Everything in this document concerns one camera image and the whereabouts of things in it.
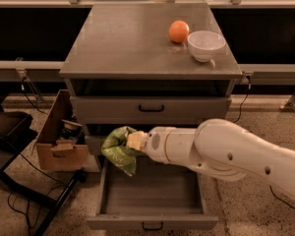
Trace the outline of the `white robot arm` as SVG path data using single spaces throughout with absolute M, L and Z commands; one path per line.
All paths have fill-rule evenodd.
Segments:
M 130 134 L 126 145 L 156 162 L 224 181 L 254 176 L 295 202 L 295 150 L 267 142 L 230 121 L 209 119 L 196 129 L 155 127 Z

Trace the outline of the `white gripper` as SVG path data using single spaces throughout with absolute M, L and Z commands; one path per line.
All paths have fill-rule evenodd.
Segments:
M 145 150 L 145 154 L 152 160 L 168 164 L 166 155 L 166 140 L 174 127 L 155 127 L 148 134 L 137 131 L 127 138 L 126 146 L 138 151 Z

